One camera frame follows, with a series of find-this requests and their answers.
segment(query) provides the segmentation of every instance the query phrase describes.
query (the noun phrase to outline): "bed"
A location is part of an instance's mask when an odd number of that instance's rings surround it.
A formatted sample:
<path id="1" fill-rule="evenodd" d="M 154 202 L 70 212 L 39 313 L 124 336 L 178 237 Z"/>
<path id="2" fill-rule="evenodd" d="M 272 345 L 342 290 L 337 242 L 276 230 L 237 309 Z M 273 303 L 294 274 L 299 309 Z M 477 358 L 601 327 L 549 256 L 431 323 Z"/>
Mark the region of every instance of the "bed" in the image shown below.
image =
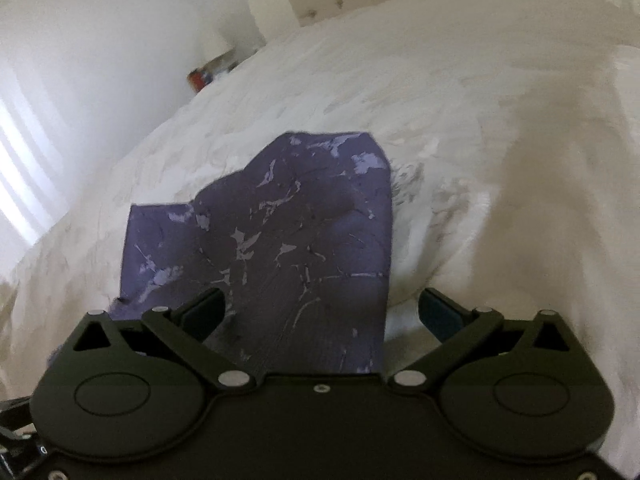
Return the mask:
<path id="1" fill-rule="evenodd" d="M 511 318 L 558 310 L 616 399 L 600 454 L 637 475 L 638 18 L 603 0 L 288 1 L 257 17 L 277 37 L 101 176 L 15 269 L 0 394 L 30 394 L 81 316 L 117 297 L 132 203 L 189 201 L 289 130 L 371 132 L 392 168 L 386 371 L 436 345 L 417 319 L 426 285 Z"/>

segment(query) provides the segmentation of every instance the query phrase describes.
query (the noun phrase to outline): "purple cloth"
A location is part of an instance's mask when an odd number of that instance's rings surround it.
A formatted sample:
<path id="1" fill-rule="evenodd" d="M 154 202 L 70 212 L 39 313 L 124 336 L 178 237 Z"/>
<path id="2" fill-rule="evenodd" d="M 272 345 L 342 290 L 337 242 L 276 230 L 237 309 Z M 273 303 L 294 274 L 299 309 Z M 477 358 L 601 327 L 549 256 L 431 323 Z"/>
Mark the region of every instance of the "purple cloth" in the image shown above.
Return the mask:
<path id="1" fill-rule="evenodd" d="M 382 370 L 390 171 L 369 134 L 286 133 L 187 204 L 134 205 L 114 319 L 226 297 L 204 344 L 242 369 Z"/>

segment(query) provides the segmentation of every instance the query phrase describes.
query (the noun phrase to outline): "screw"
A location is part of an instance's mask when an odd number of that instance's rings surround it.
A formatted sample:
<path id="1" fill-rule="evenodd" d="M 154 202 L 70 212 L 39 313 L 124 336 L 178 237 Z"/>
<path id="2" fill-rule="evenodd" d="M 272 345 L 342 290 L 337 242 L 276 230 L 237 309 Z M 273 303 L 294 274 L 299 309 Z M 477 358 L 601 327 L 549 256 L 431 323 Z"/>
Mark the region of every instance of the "screw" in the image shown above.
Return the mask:
<path id="1" fill-rule="evenodd" d="M 218 376 L 218 382 L 227 388 L 247 386 L 249 381 L 251 381 L 251 376 L 241 370 L 229 370 L 228 372 L 222 372 Z"/>
<path id="2" fill-rule="evenodd" d="M 394 375 L 394 381 L 400 386 L 420 386 L 427 381 L 427 376 L 418 370 L 402 370 Z"/>

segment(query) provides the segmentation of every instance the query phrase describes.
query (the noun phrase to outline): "white comforter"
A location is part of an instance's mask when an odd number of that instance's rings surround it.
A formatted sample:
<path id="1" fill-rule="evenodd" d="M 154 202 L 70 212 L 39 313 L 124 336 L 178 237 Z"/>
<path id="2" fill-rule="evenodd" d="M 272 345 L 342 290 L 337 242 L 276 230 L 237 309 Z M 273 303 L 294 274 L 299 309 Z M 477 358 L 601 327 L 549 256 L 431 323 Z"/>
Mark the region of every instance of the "white comforter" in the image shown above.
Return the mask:
<path id="1" fill-rule="evenodd" d="M 131 203 L 190 200 L 286 130 L 366 130 L 394 168 L 388 369 L 433 345 L 415 315 L 428 283 L 508 317 L 559 310 L 616 397 L 601 454 L 635 475 L 638 46 L 640 20 L 602 0 L 393 0 L 274 41 L 154 131 L 18 266 L 0 394 L 30 394 L 82 314 L 117 297 Z"/>

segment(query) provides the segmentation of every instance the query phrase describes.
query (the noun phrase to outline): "red object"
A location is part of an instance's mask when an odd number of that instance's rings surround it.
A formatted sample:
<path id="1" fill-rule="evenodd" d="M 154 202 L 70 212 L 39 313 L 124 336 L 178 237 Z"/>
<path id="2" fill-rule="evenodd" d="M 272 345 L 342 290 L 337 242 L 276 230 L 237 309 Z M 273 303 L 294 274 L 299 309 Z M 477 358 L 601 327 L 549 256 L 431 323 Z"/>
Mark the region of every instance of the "red object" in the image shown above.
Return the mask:
<path id="1" fill-rule="evenodd" d="M 187 80 L 189 81 L 191 88 L 193 88 L 193 91 L 196 93 L 198 93 L 207 85 L 204 81 L 204 78 L 202 77 L 202 74 L 200 73 L 200 70 L 194 70 L 193 72 L 191 72 L 187 76 Z"/>

